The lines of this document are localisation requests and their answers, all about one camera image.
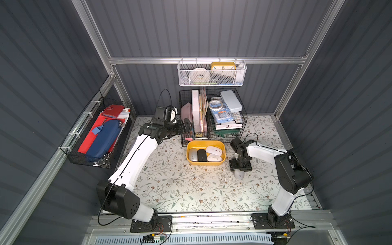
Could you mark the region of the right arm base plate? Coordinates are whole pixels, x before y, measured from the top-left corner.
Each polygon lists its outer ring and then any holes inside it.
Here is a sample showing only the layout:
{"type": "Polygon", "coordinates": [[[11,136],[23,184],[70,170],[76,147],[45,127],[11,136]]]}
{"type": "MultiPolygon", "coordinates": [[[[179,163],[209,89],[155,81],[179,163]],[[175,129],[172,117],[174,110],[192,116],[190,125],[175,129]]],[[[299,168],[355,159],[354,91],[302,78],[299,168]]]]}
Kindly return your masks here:
{"type": "Polygon", "coordinates": [[[256,230],[262,229],[286,229],[295,228],[294,219],[288,213],[284,216],[278,216],[273,213],[254,213],[250,217],[251,222],[256,230]]]}

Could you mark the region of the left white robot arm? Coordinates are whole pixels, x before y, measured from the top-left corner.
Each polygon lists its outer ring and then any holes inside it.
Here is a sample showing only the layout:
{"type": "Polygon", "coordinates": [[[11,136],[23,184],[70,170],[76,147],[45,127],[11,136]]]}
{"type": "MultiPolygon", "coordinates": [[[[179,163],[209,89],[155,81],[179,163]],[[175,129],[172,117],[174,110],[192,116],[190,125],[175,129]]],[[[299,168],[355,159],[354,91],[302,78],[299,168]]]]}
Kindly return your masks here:
{"type": "Polygon", "coordinates": [[[193,124],[190,120],[159,122],[152,120],[145,123],[138,132],[136,142],[119,168],[107,181],[101,180],[97,193],[101,211],[105,210],[126,219],[148,223],[157,216],[157,211],[145,204],[133,192],[136,180],[145,163],[159,144],[165,139],[190,132],[193,124]]]}

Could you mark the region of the grey mouse with logo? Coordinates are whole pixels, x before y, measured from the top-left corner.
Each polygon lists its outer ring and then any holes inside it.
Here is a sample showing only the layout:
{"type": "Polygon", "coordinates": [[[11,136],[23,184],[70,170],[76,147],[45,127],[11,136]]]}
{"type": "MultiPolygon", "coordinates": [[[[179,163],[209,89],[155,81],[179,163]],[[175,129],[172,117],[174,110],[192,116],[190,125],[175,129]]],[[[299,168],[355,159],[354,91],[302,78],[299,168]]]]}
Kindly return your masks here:
{"type": "Polygon", "coordinates": [[[245,172],[244,172],[244,171],[241,171],[241,170],[239,170],[239,169],[235,169],[234,172],[233,172],[233,174],[234,174],[234,177],[235,177],[236,179],[238,179],[238,180],[242,180],[242,179],[244,178],[244,176],[245,176],[245,172]]]}

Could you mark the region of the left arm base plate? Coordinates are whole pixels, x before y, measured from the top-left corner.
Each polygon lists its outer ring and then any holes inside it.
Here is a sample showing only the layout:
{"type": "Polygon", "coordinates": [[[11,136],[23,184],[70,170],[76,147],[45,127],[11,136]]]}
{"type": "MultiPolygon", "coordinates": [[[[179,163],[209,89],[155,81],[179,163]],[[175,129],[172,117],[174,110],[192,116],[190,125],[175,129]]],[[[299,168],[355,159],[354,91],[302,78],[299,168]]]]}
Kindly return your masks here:
{"type": "Polygon", "coordinates": [[[132,221],[131,233],[167,233],[171,232],[173,227],[173,217],[163,215],[154,217],[150,222],[132,221]]]}

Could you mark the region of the black mouse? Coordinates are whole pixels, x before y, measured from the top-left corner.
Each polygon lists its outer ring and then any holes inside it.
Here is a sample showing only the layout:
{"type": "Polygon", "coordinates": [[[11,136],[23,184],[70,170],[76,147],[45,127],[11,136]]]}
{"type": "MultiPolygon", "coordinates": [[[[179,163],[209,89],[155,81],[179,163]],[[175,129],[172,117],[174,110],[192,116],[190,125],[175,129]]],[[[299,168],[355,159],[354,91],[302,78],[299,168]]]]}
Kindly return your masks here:
{"type": "Polygon", "coordinates": [[[198,149],[197,150],[198,162],[207,162],[207,153],[205,149],[198,149]]]}

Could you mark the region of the white mouse with orange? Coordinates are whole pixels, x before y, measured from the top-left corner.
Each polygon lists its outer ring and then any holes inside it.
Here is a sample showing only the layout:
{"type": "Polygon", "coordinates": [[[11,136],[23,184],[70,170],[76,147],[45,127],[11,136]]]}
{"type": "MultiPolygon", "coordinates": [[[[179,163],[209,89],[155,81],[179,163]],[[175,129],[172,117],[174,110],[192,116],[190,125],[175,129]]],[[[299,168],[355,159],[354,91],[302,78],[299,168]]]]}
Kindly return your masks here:
{"type": "Polygon", "coordinates": [[[214,155],[214,154],[209,154],[207,156],[207,161],[208,162],[221,162],[221,161],[223,161],[223,159],[222,159],[221,156],[214,155]]]}

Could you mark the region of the yellow storage box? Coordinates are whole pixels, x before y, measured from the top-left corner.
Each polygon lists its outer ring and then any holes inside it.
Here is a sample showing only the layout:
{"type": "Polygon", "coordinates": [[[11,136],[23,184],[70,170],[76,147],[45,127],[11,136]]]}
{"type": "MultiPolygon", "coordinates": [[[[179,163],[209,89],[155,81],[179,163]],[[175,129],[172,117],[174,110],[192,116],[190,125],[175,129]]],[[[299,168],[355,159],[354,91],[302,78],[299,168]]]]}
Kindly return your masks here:
{"type": "Polygon", "coordinates": [[[191,141],[188,145],[187,145],[187,151],[186,151],[186,158],[188,160],[188,162],[191,165],[201,165],[201,166],[218,166],[223,164],[223,162],[226,160],[226,149],[224,144],[221,141],[217,141],[217,140],[194,140],[191,141]],[[223,161],[221,162],[191,162],[188,158],[188,151],[192,148],[195,149],[206,149],[208,146],[214,146],[214,147],[218,147],[220,149],[222,149],[223,153],[222,153],[222,159],[223,161]]]}

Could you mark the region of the silver grey mouse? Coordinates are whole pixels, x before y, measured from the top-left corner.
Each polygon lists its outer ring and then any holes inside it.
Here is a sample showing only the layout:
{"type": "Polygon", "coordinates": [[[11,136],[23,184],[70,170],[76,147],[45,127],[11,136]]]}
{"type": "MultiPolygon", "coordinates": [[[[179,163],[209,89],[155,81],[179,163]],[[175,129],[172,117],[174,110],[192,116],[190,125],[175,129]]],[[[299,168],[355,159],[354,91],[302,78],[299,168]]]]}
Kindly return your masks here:
{"type": "Polygon", "coordinates": [[[192,148],[188,151],[188,158],[191,162],[198,161],[198,149],[192,148]]]}

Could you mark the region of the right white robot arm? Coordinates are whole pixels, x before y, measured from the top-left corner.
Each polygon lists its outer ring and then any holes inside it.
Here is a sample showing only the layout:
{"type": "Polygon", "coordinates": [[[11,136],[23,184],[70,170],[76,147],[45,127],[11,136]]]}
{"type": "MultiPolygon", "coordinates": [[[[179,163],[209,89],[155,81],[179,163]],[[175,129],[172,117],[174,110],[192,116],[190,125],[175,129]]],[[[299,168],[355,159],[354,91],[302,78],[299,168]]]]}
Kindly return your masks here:
{"type": "Polygon", "coordinates": [[[239,180],[252,170],[251,160],[254,158],[275,165],[280,190],[272,205],[268,207],[267,220],[273,224],[290,219],[292,205],[301,197],[299,192],[313,181],[301,154],[295,149],[273,149],[260,145],[255,140],[242,141],[238,137],[231,141],[230,146],[236,154],[236,157],[229,161],[230,170],[239,180]]]}

